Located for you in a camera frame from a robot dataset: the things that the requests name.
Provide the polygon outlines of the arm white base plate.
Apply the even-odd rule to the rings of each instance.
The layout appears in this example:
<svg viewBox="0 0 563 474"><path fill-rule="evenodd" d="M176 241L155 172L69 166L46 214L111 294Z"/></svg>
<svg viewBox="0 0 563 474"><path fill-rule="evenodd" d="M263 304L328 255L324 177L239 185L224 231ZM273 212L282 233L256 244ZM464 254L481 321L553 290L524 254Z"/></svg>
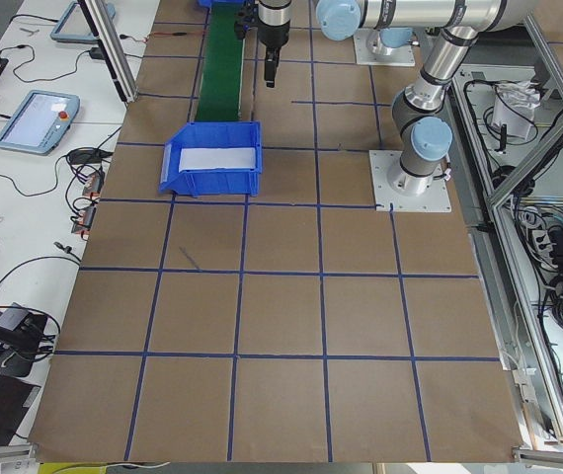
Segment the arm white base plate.
<svg viewBox="0 0 563 474"><path fill-rule="evenodd" d="M408 175L399 150L370 150L369 162L377 211L449 213L452 211L440 163L428 177Z"/></svg>
<svg viewBox="0 0 563 474"><path fill-rule="evenodd" d="M355 32L353 39L356 63L359 65L391 67L415 65L411 28L360 29Z"/></svg>

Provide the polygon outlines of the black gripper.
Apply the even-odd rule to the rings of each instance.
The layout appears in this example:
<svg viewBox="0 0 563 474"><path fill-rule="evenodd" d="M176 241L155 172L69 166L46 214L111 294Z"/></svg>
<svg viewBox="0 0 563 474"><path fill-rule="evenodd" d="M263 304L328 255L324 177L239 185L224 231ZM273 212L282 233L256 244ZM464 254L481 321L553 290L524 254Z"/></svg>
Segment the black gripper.
<svg viewBox="0 0 563 474"><path fill-rule="evenodd" d="M280 51L289 39L289 22L271 26L261 23L258 27L258 40L266 47L264 79L268 88L276 86L280 63Z"/></svg>

